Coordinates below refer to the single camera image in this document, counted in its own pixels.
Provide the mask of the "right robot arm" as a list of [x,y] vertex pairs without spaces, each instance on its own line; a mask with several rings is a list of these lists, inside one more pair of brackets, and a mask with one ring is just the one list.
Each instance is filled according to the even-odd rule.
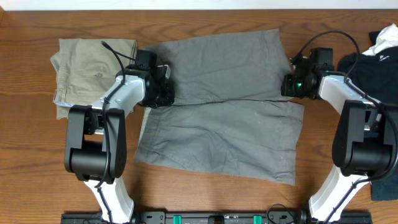
[[284,77],[282,95],[324,100],[340,114],[333,167],[296,223],[335,223],[363,186],[396,168],[397,107],[382,104],[335,71],[331,48],[314,48],[308,57],[298,53],[290,62],[294,70]]

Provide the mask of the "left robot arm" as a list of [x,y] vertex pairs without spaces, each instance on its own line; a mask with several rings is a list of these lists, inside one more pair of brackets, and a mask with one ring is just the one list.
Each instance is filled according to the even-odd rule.
[[169,66],[158,64],[155,53],[138,50],[100,99],[69,110],[65,168],[94,193],[102,222],[132,222],[134,201],[122,177],[127,161],[126,118],[136,105],[172,105],[175,92],[169,77]]

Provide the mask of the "folded khaki shorts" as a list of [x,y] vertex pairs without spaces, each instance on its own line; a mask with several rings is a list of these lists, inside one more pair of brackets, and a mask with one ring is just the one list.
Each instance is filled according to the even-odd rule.
[[60,39],[50,61],[56,72],[53,102],[57,119],[66,118],[75,105],[88,105],[108,91],[121,66],[101,39]]

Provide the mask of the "black t-shirt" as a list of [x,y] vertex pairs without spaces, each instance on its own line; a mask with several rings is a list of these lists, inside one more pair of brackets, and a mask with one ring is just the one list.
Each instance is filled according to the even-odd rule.
[[[354,85],[382,103],[397,105],[397,45],[381,47],[359,54],[359,62],[348,75]],[[345,56],[338,63],[338,72],[348,73],[356,61],[356,53]],[[372,200],[397,200],[397,168],[394,173],[372,184]]]

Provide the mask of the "grey shorts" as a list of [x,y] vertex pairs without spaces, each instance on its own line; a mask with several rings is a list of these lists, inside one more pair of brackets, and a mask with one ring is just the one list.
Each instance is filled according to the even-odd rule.
[[281,95],[290,65],[278,29],[149,46],[170,65],[172,106],[148,109],[138,162],[294,185],[304,106]]

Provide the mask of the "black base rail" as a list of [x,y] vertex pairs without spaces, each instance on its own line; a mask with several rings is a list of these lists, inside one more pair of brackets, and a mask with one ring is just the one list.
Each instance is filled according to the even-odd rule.
[[[307,217],[304,211],[297,214],[294,211],[276,210],[267,213],[165,213],[142,212],[133,215],[130,222],[137,224],[298,224],[298,223],[322,223]],[[101,213],[64,214],[60,223],[108,223],[102,219]],[[372,216],[369,212],[343,212],[338,221],[328,222],[338,224],[372,224]]]

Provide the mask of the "white garment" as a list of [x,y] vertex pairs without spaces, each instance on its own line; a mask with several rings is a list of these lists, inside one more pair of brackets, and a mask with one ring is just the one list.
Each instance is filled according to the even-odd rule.
[[372,46],[363,52],[363,55],[374,56],[383,50],[397,47],[397,26],[392,24],[380,31],[369,33]]

